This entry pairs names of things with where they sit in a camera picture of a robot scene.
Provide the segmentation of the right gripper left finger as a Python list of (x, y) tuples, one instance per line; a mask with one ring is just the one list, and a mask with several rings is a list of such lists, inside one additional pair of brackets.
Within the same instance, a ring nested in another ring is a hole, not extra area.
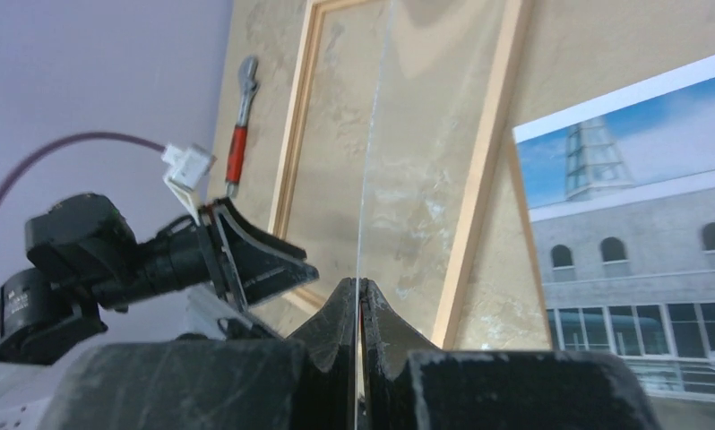
[(265, 325), (229, 340), (92, 348), (68, 369), (43, 429), (349, 429), (354, 282), (285, 339)]

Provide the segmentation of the light wooden picture frame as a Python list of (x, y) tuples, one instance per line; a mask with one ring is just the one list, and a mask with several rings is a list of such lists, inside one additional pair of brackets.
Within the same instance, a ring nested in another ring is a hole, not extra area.
[[(307, 108), (321, 45), (323, 19), (329, 12), (352, 6), (352, 1), (306, 3), (268, 227), (276, 237), (284, 237), (288, 230)], [(461, 201), (461, 212), (431, 336), (434, 344), (442, 348), (453, 348), (459, 331), (461, 312), (468, 294), (472, 266), (476, 261), (487, 201), (492, 191), (499, 151), (506, 133), (514, 84), (517, 81), (533, 6), (531, 1), (518, 0), (504, 4), (501, 28), (487, 82), (487, 95), (484, 98)]]

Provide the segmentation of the building photo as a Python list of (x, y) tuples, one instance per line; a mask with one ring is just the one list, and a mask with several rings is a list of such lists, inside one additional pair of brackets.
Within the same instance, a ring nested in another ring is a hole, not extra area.
[(554, 346), (715, 403), (715, 55), (513, 134)]

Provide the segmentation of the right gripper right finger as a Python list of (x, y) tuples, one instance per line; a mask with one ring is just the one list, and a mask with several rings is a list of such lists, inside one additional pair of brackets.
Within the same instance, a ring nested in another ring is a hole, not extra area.
[(359, 282), (363, 429), (657, 429), (633, 372), (611, 354), (443, 350), (370, 279)]

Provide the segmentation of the clear acrylic glass sheet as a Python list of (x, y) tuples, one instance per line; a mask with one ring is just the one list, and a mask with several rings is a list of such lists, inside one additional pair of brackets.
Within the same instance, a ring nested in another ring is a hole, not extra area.
[(366, 141), (357, 314), (366, 420), (402, 427), (448, 270), (498, 39), (518, 1), (391, 1)]

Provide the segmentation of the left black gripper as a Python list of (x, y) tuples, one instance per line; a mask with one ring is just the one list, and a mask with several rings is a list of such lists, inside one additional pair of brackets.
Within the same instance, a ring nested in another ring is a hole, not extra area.
[[(228, 198), (211, 202), (230, 227), (230, 293), (245, 312), (320, 278), (306, 252), (245, 219)], [(104, 195), (67, 198), (24, 226), (32, 266), (0, 287), (0, 363), (53, 364), (107, 331), (100, 310), (128, 306), (210, 280), (200, 228), (185, 215), (139, 243)]]

